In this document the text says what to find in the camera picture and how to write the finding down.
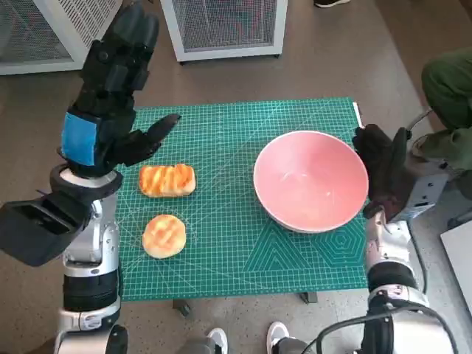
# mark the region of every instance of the green cutting mat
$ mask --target green cutting mat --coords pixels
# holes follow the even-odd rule
[[[258,153],[274,137],[318,130],[350,143],[358,125],[348,98],[187,107],[142,108],[134,128],[160,117],[182,119],[156,155],[120,168],[117,221],[124,300],[297,293],[365,287],[364,224],[357,217],[336,231],[299,235],[264,212],[252,186]],[[184,198],[148,198],[138,190],[144,164],[185,163],[197,188]],[[184,250],[166,260],[146,255],[141,235],[158,214],[187,227]]]

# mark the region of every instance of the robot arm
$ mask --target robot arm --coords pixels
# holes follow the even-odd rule
[[[0,208],[0,249],[30,266],[62,254],[63,307],[55,353],[126,353],[121,308],[116,192],[130,166],[151,157],[179,121],[166,116],[146,132],[130,131],[133,92],[148,78],[159,23],[140,3],[124,8],[101,41],[94,41],[69,107],[52,192]]]
[[[365,323],[363,354],[457,350],[447,325],[429,307],[424,270],[423,291],[418,287],[408,250],[414,242],[408,221],[436,204],[448,177],[428,163],[411,160],[407,136],[401,128],[390,140],[376,125],[368,125],[353,139],[369,175],[370,202],[364,209],[367,316],[392,312]]]

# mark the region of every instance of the bread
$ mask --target bread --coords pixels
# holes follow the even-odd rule
[[[173,215],[158,215],[151,220],[142,234],[142,247],[154,258],[178,254],[185,246],[185,225]]]
[[[180,197],[195,190],[195,172],[191,166],[143,166],[139,188],[148,197]]]

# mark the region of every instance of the table leg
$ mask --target table leg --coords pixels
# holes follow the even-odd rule
[[[181,299],[172,300],[172,308],[181,313],[183,317],[188,317],[192,313],[192,308],[187,301]]]
[[[299,295],[305,304],[316,304],[318,302],[318,296],[315,292],[300,293]]]

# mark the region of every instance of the green pants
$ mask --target green pants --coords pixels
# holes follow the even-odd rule
[[[433,59],[421,80],[429,105],[446,127],[428,136],[422,152],[453,168],[472,170],[472,48]]]

